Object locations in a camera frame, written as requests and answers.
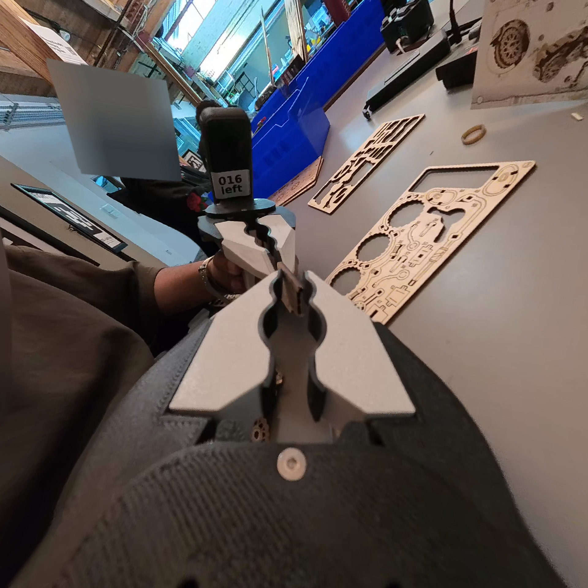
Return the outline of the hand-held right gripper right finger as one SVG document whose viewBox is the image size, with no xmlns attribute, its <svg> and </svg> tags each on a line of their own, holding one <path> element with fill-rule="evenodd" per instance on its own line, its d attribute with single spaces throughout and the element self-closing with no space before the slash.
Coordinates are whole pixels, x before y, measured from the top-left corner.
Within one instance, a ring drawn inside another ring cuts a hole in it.
<svg viewBox="0 0 588 588">
<path fill-rule="evenodd" d="M 309 359 L 307 403 L 315 422 L 331 427 L 387 417 L 411 417 L 416 408 L 375 323 L 314 272 L 305 273 L 308 329 L 317 342 Z"/>
</svg>

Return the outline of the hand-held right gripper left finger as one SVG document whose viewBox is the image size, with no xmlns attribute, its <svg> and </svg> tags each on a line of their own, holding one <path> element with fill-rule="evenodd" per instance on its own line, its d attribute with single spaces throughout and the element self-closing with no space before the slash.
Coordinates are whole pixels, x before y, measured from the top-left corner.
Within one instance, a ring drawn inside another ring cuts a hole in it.
<svg viewBox="0 0 588 588">
<path fill-rule="evenodd" d="M 243 423 L 271 416 L 277 393 L 269 337 L 277 327 L 282 277 L 281 270 L 268 275 L 212 318 L 170 412 Z"/>
</svg>

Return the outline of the small slotted wooden puzzle panel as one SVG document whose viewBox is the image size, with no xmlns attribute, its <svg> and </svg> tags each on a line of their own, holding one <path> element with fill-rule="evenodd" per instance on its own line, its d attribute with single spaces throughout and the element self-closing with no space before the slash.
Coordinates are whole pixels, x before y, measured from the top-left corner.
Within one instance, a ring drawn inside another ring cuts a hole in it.
<svg viewBox="0 0 588 588">
<path fill-rule="evenodd" d="M 299 278 L 282 262 L 277 264 L 281 273 L 281 301 L 286 310 L 298 317 L 304 315 L 304 287 Z"/>
</svg>

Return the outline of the person's left hand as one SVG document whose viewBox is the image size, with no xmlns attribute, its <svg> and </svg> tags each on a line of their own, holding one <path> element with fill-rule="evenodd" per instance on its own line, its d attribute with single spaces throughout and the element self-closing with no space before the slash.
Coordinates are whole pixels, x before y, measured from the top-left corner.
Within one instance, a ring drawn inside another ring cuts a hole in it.
<svg viewBox="0 0 588 588">
<path fill-rule="evenodd" d="M 230 295 L 240 295 L 246 292 L 243 270 L 228 260 L 222 251 L 210 258 L 207 274 L 214 288 Z"/>
</svg>

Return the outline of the dark engraved wooden sheet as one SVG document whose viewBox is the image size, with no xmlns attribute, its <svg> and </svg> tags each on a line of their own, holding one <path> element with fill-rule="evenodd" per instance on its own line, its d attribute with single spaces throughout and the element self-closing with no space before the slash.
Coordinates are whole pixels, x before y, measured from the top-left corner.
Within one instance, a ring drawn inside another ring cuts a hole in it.
<svg viewBox="0 0 588 588">
<path fill-rule="evenodd" d="M 314 187 L 318 181 L 323 160 L 322 156 L 317 158 L 312 164 L 272 194 L 269 199 L 275 202 L 277 206 L 286 206 L 288 203 Z"/>
</svg>

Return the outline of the partly built wooden model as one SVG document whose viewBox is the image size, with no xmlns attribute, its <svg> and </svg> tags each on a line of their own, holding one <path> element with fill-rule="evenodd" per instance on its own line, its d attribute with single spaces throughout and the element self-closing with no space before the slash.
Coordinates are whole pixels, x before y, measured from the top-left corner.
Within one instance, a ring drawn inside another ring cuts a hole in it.
<svg viewBox="0 0 588 588">
<path fill-rule="evenodd" d="M 254 422 L 251 431 L 251 441 L 254 443 L 267 442 L 270 439 L 270 418 L 277 405 L 279 392 L 283 385 L 283 374 L 275 371 L 273 385 L 263 391 L 262 415 Z"/>
</svg>

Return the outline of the person's olive shirt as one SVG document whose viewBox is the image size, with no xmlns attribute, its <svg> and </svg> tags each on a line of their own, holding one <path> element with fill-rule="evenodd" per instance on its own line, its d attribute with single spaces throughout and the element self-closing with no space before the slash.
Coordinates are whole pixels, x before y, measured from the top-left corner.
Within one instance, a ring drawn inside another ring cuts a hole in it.
<svg viewBox="0 0 588 588">
<path fill-rule="evenodd" d="M 162 269 L 105 270 L 5 245 L 11 380 L 1 378 L 1 587 L 39 545 L 76 463 L 112 402 L 153 366 L 172 322 L 156 301 Z"/>
</svg>

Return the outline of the long blue plastic bin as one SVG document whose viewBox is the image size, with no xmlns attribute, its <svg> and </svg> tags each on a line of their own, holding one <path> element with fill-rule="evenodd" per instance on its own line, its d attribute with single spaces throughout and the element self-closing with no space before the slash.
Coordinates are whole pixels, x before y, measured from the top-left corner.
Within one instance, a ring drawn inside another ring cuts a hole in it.
<svg viewBox="0 0 588 588">
<path fill-rule="evenodd" d="M 380 1 L 362 1 L 350 18 L 337 27 L 309 62 L 294 77 L 285 71 L 287 84 L 279 85 L 254 117 L 252 126 L 270 117 L 296 89 L 302 89 L 311 78 L 311 90 L 318 103 L 325 107 L 346 86 L 349 80 L 384 46 L 380 32 L 384 11 Z"/>
</svg>

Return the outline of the black framed sign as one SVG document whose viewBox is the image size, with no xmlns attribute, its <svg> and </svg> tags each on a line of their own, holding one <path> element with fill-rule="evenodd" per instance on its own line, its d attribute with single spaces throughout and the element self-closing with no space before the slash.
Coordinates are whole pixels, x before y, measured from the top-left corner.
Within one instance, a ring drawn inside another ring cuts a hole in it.
<svg viewBox="0 0 588 588">
<path fill-rule="evenodd" d="M 126 242 L 86 217 L 52 190 L 17 183 L 11 183 L 11 186 L 65 221 L 74 231 L 110 252 L 119 255 L 128 246 Z"/>
</svg>

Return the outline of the wooden puzzle sheet round holes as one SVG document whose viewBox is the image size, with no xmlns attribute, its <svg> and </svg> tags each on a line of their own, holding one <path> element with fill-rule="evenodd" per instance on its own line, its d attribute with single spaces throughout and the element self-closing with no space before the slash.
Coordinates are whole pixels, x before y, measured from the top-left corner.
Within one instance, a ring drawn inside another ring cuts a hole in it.
<svg viewBox="0 0 588 588">
<path fill-rule="evenodd" d="M 425 168 L 327 283 L 333 287 L 342 275 L 357 272 L 346 297 L 373 321 L 388 324 L 535 168 L 534 160 Z M 415 189 L 434 172 L 471 171 L 489 172 L 489 178 L 479 187 Z"/>
</svg>

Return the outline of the white paper sign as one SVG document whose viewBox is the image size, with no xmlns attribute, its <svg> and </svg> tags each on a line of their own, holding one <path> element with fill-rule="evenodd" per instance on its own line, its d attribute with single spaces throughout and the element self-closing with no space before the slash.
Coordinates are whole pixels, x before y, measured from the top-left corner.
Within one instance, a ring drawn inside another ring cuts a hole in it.
<svg viewBox="0 0 588 588">
<path fill-rule="evenodd" d="M 60 34 L 55 33 L 55 31 L 51 28 L 32 24 L 28 21 L 24 21 L 24 24 L 31 31 L 37 34 L 40 39 L 42 39 L 62 61 L 76 65 L 87 65 L 85 60 L 81 58 L 81 56 L 69 45 L 69 43 L 66 42 Z"/>
</svg>

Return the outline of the black battery charger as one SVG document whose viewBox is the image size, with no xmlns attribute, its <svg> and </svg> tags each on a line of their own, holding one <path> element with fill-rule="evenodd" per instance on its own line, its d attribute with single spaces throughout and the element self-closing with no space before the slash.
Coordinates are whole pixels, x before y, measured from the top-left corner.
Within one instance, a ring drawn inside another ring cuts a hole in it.
<svg viewBox="0 0 588 588">
<path fill-rule="evenodd" d="M 392 54 L 429 34 L 434 17 L 429 1 L 381 1 L 384 18 L 380 33 Z"/>
</svg>

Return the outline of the small black box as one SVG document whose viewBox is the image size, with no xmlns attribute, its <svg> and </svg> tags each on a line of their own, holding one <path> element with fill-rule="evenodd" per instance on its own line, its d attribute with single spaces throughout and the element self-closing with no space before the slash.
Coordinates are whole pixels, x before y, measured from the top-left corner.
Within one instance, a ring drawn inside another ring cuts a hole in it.
<svg viewBox="0 0 588 588">
<path fill-rule="evenodd" d="M 475 43 L 469 48 L 459 49 L 448 61 L 436 68 L 437 80 L 447 90 L 473 84 L 478 48 L 479 44 Z"/>
</svg>

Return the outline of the printed instruction booklet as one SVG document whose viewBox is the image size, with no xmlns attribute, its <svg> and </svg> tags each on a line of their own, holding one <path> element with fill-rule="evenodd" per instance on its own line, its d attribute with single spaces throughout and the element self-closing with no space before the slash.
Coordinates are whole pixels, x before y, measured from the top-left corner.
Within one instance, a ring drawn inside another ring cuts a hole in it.
<svg viewBox="0 0 588 588">
<path fill-rule="evenodd" d="M 472 109 L 587 99 L 587 1 L 486 1 Z"/>
</svg>

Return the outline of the blue plastic bin notched wall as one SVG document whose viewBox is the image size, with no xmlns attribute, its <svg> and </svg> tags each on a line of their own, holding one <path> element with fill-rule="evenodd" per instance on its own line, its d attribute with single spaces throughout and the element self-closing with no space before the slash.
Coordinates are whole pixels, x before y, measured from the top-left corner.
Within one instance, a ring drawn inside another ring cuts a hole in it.
<svg viewBox="0 0 588 588">
<path fill-rule="evenodd" d="M 308 77 L 252 138 L 254 198 L 270 197 L 322 155 L 330 123 L 314 82 Z"/>
</svg>

